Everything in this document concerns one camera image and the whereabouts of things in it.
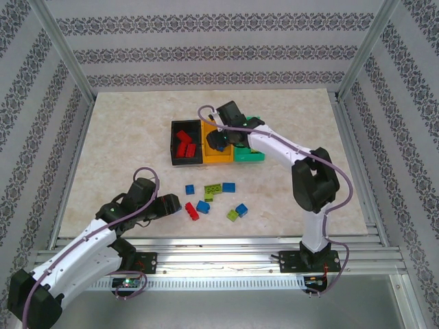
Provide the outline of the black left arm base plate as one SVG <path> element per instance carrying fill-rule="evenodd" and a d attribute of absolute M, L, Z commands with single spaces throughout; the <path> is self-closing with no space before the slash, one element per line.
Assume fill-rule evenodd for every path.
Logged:
<path fill-rule="evenodd" d="M 144 274 L 155 274 L 157 266 L 156 252 L 137 252 L 134 262 L 130 267 L 131 271 L 142 272 Z"/>

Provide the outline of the aluminium side rail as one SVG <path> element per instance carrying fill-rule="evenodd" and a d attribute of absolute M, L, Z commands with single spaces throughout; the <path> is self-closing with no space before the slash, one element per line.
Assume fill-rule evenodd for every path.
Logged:
<path fill-rule="evenodd" d="M 385 228 L 379 214 L 379 209 L 370 186 L 366 168 L 363 164 L 346 108 L 344 107 L 344 104 L 339 102 L 336 93 L 328 92 L 328 94 L 364 220 L 367 224 L 375 225 L 381 244 L 384 247 L 389 247 L 390 242 L 385 233 Z"/>
<path fill-rule="evenodd" d="M 64 185 L 62 188 L 62 193 L 60 196 L 60 200 L 58 202 L 58 206 L 56 208 L 56 216 L 53 222 L 53 225 L 51 227 L 51 231 L 49 234 L 49 238 L 47 240 L 46 249 L 53 250 L 56 246 L 56 241 L 58 240 L 58 235 L 60 231 L 60 227 L 62 224 L 62 218 L 64 216 L 65 209 L 67 207 L 67 202 L 69 199 L 69 194 L 71 192 L 71 187 L 73 185 L 73 180 L 75 177 L 75 172 L 78 167 L 78 163 L 80 161 L 80 154 L 84 145 L 84 141 L 86 138 L 86 132 L 88 129 L 88 126 L 91 121 L 91 116 L 93 113 L 93 109 L 95 107 L 95 102 L 92 101 L 88 108 L 86 109 L 86 112 L 84 114 L 84 117 L 81 121 L 81 126 L 79 132 L 75 135 L 75 147 L 73 149 L 73 155 L 69 163 L 69 168 L 67 171 L 67 177 L 64 181 Z"/>

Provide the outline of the left circuit board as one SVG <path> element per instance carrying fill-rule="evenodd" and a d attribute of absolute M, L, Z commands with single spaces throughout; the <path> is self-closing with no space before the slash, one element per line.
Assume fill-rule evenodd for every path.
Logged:
<path fill-rule="evenodd" d="M 137 278 L 113 278 L 112 288 L 137 289 L 141 286 L 141 280 Z"/>

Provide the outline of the aluminium frame post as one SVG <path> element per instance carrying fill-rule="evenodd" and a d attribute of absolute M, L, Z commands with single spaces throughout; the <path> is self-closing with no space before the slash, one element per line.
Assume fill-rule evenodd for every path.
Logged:
<path fill-rule="evenodd" d="M 86 97 L 88 103 L 94 103 L 97 96 L 88 82 L 80 63 L 75 57 L 73 50 L 62 33 L 59 24 L 50 12 L 45 0 L 28 0 L 32 10 L 46 31 L 47 35 L 56 48 L 58 55 L 66 64 L 69 72 L 72 74 L 75 83 L 78 85 L 82 94 Z"/>
<path fill-rule="evenodd" d="M 373 19 L 368 32 L 360 44 L 359 49 L 340 84 L 340 87 L 335 93 L 338 103 L 346 98 L 348 92 L 355 82 L 355 79 L 359 75 L 364 63 L 367 61 L 373 50 L 373 47 L 378 41 L 380 34 L 384 30 L 386 24 L 390 20 L 393 12 L 400 2 L 401 0 L 383 0 L 383 3 L 381 4 L 377 15 Z"/>

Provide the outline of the green plastic bin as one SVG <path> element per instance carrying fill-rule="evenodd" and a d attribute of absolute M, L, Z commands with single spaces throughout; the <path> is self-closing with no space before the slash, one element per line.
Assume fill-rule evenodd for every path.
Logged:
<path fill-rule="evenodd" d="M 235 162 L 262 162 L 265 160 L 264 153 L 244 147 L 241 143 L 233 145 L 233 155 Z"/>

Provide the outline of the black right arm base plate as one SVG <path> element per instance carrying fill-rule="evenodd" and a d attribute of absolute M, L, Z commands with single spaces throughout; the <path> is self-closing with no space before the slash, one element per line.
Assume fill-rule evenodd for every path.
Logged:
<path fill-rule="evenodd" d="M 318 259 L 292 250 L 280 251 L 278 257 L 281 273 L 323 273 L 325 269 L 335 273 L 341 269 L 340 257 L 335 250 Z"/>

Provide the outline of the black plastic bin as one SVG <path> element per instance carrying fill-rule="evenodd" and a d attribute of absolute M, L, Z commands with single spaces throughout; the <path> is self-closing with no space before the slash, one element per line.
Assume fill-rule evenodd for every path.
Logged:
<path fill-rule="evenodd" d="M 176 133 L 180 130 L 185 131 L 192 138 L 192 143 L 196 144 L 196 153 L 194 158 L 176 158 L 176 149 L 181 142 Z M 202 164 L 202 144 L 201 144 L 201 122 L 200 120 L 182 120 L 171 122 L 171 140 L 170 140 L 170 154 L 171 163 L 174 166 L 183 165 L 199 165 Z"/>

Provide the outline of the yellow plastic bin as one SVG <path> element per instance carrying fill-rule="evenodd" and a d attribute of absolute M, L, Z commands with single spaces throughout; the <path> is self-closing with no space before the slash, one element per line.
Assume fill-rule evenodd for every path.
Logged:
<path fill-rule="evenodd" d="M 217 151 L 210 148 L 207 142 L 208 133 L 215 131 L 216 127 L 201 121 L 201 134 L 202 134 L 202 157 L 205 165 L 229 163 L 234 161 L 234 147 L 232 145 L 227 146 L 224 151 Z"/>

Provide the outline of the aluminium mounting rail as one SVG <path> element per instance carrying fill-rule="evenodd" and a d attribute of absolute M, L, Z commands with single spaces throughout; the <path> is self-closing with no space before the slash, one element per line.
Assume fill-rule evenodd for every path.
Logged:
<path fill-rule="evenodd" d="M 158 276 L 267 276 L 280 273 L 276 256 L 299 246 L 297 236 L 258 238 L 129 239 L 140 252 L 157 254 Z M 399 247 L 388 247 L 377 234 L 337 236 L 348 245 L 334 246 L 345 263 L 345 275 L 387 275 L 406 273 Z"/>

